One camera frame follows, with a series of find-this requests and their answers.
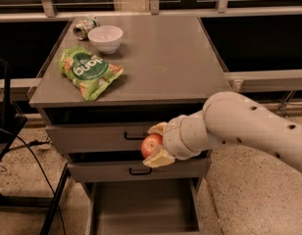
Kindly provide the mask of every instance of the white bowl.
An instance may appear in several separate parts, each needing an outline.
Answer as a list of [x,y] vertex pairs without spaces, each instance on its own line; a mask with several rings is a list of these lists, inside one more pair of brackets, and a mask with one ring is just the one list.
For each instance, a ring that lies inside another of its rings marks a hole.
[[88,38],[93,46],[104,54],[114,53],[121,45],[123,31],[112,25],[103,25],[91,29]]

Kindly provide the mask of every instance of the terrazzo floor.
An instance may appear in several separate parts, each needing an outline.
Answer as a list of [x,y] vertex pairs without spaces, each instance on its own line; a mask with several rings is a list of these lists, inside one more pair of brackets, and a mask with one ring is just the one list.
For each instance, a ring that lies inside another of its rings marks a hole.
[[[302,123],[302,116],[290,119]],[[46,140],[39,115],[28,116],[20,136],[26,142]],[[17,140],[13,147],[18,145],[22,143]],[[56,188],[65,159],[49,145],[32,150]],[[27,149],[8,153],[0,165],[7,169],[0,172],[3,195],[52,196]],[[302,234],[302,174],[255,149],[236,146],[215,150],[197,201],[204,234]],[[85,234],[88,205],[83,188],[70,178],[60,202],[66,234]],[[0,209],[0,235],[40,234],[45,216],[46,210],[41,209]],[[63,234],[58,213],[49,234]]]

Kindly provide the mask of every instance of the crushed can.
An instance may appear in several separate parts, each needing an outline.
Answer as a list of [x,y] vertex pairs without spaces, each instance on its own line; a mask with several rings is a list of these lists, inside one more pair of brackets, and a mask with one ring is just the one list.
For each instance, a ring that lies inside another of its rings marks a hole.
[[100,26],[98,17],[89,16],[75,24],[73,33],[78,40],[85,40],[89,31],[98,26]]

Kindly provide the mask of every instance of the snack bag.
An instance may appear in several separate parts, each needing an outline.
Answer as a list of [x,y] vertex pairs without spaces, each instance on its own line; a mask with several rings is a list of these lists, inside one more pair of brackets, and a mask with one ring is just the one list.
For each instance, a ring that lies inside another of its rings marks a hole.
[[64,50],[57,66],[86,101],[96,100],[124,71],[122,66],[111,65],[80,46]]

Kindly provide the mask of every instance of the bottom drawer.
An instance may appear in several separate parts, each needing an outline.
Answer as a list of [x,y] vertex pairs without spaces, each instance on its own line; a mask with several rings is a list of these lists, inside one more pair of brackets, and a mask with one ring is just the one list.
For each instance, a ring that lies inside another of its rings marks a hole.
[[87,235],[202,234],[191,179],[93,184]]

